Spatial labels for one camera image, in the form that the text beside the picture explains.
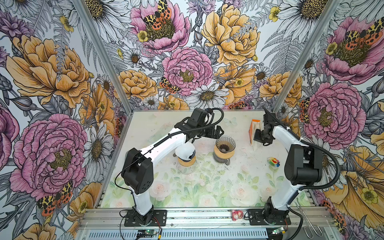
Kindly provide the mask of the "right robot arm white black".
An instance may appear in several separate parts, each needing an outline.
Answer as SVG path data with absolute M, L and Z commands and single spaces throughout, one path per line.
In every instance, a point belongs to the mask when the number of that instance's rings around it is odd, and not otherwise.
M 322 178 L 322 151 L 303 143 L 289 127 L 280 121 L 276 114 L 263 108 L 264 129 L 257 129 L 254 140 L 269 146 L 279 141 L 287 150 L 284 165 L 283 185 L 269 197 L 263 210 L 263 219 L 268 225 L 283 224 L 289 214 L 289 207 L 303 187 L 313 186 Z

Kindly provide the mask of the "grey glass dripper cone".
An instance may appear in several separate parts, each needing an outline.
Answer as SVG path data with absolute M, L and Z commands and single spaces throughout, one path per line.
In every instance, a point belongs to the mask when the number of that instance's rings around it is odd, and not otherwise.
M 235 150 L 236 142 L 229 136 L 221 136 L 216 140 L 216 147 L 221 153 L 227 154 Z

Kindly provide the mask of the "coffee filter pack orange top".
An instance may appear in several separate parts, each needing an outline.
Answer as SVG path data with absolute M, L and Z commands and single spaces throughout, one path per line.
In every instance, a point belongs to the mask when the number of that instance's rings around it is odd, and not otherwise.
M 261 129 L 262 129 L 261 121 L 252 119 L 250 128 L 249 128 L 249 138 L 250 138 L 250 144 L 254 151 L 258 150 L 262 145 L 261 143 L 254 140 L 256 130 L 261 130 Z

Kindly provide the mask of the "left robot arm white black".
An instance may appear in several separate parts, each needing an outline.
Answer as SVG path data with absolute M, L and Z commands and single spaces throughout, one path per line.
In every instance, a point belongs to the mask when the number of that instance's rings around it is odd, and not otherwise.
M 125 190 L 133 195 L 134 206 L 126 214 L 125 226 L 158 223 L 159 216 L 149 193 L 154 182 L 155 166 L 170 153 L 174 153 L 181 166 L 192 166 L 196 162 L 193 142 L 200 138 L 219 139 L 224 134 L 219 126 L 223 118 L 224 111 L 220 108 L 196 108 L 191 116 L 176 123 L 160 140 L 141 150 L 132 148 L 126 153 L 120 176 L 126 185 Z

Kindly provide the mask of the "grey ribbed glass pitcher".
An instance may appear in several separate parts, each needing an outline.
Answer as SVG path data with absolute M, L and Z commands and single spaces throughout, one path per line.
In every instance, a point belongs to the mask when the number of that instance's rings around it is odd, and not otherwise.
M 225 164 L 227 166 L 230 165 L 231 163 L 231 160 L 230 159 L 222 159 L 222 158 L 219 158 L 216 154 L 213 155 L 214 157 L 214 160 L 220 164 Z

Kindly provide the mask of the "white paper coffee filter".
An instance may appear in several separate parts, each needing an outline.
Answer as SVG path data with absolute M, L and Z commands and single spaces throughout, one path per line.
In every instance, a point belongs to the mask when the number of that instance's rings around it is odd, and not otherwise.
M 196 149 L 190 142 L 186 142 L 175 150 L 176 156 L 184 162 L 190 162 L 196 155 Z

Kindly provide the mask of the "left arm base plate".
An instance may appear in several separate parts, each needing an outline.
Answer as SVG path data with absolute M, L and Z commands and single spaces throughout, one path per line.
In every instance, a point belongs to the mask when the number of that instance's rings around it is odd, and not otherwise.
M 150 210 L 144 216 L 136 210 L 128 210 L 124 218 L 125 227 L 164 227 L 167 221 L 167 210 Z

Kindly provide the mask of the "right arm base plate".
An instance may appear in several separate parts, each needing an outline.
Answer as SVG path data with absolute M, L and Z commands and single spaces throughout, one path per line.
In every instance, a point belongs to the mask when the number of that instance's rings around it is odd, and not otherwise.
M 251 226 L 289 226 L 292 224 L 289 211 L 271 210 L 267 213 L 264 209 L 250 209 L 248 215 Z

